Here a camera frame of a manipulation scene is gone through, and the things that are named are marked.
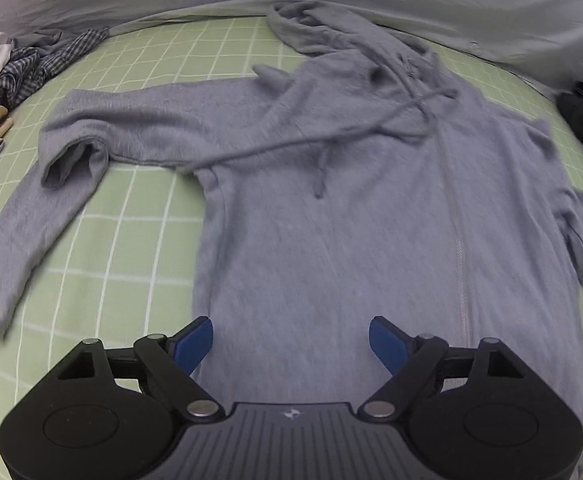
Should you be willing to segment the grey zip hoodie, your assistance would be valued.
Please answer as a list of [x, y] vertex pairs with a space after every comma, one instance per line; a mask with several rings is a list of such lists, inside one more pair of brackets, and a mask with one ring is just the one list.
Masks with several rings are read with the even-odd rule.
[[188, 322], [212, 321], [194, 376], [222, 404], [361, 404], [388, 378], [382, 315], [503, 339], [583, 425], [583, 155], [554, 105], [346, 11], [263, 19], [292, 70], [72, 89], [49, 113], [0, 211], [0, 340], [110, 167], [156, 167], [202, 192]]

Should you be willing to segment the blue plaid shirt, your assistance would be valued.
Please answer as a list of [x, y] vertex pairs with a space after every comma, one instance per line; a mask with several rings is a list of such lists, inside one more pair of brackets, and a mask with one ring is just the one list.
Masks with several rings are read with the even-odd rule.
[[90, 28], [54, 44], [15, 48], [0, 70], [0, 105], [13, 110], [108, 38], [108, 28]]

